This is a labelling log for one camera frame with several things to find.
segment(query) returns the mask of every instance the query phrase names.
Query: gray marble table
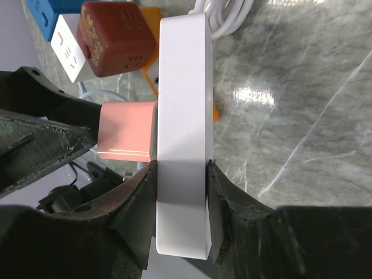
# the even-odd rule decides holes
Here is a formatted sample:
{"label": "gray marble table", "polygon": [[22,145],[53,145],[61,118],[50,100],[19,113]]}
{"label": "gray marble table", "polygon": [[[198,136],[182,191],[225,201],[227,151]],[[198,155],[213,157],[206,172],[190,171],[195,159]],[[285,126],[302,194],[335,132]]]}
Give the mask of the gray marble table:
{"label": "gray marble table", "polygon": [[[139,3],[174,16],[194,1]],[[24,10],[44,73],[77,95]],[[272,207],[371,205],[372,1],[255,0],[242,27],[214,43],[213,59],[214,157],[237,186]],[[154,98],[139,72],[85,84]],[[105,163],[121,174],[134,167]]]}

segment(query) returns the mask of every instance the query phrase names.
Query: blue block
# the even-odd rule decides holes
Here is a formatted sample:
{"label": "blue block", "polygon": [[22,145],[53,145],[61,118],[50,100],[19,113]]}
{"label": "blue block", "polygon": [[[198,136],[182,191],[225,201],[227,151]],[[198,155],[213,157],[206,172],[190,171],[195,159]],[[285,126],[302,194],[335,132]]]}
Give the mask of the blue block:
{"label": "blue block", "polygon": [[26,0],[41,34],[50,42],[60,14],[80,13],[86,0]]}

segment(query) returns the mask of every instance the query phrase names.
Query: marble countertop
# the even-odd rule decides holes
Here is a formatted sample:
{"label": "marble countertop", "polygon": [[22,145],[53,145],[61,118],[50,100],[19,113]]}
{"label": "marble countertop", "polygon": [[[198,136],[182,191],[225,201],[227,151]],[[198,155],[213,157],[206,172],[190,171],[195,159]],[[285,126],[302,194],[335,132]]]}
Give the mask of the marble countertop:
{"label": "marble countertop", "polygon": [[[194,1],[139,4],[174,16]],[[24,10],[45,75],[77,95]],[[255,0],[242,27],[214,42],[214,158],[232,182],[272,207],[371,205],[371,19],[370,0]],[[139,72],[85,85],[155,98]]]}

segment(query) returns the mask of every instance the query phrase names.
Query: coiled white cord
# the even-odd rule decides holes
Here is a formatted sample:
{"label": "coiled white cord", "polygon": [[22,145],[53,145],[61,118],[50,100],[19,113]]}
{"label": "coiled white cord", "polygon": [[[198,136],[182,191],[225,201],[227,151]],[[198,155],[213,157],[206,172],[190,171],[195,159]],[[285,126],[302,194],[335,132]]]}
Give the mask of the coiled white cord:
{"label": "coiled white cord", "polygon": [[[235,32],[247,17],[253,0],[196,0],[189,13],[205,12],[209,20],[212,39],[218,39]],[[227,17],[223,12],[232,5]]]}

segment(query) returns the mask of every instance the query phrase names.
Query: orange object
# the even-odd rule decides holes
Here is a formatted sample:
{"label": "orange object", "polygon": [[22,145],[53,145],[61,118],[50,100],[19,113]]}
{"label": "orange object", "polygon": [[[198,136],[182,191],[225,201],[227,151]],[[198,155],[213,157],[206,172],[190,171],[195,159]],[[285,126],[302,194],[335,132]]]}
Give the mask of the orange object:
{"label": "orange object", "polygon": [[139,70],[158,45],[133,2],[84,2],[77,42],[97,77]]}
{"label": "orange object", "polygon": [[102,159],[150,162],[156,159],[158,102],[107,102],[99,118]]}
{"label": "orange object", "polygon": [[[156,97],[159,96],[159,40],[160,40],[160,21],[163,15],[158,7],[139,7],[147,25],[156,41],[156,48],[150,59],[141,68],[146,81],[151,87]],[[219,119],[219,112],[216,107],[213,108],[213,121]]]}

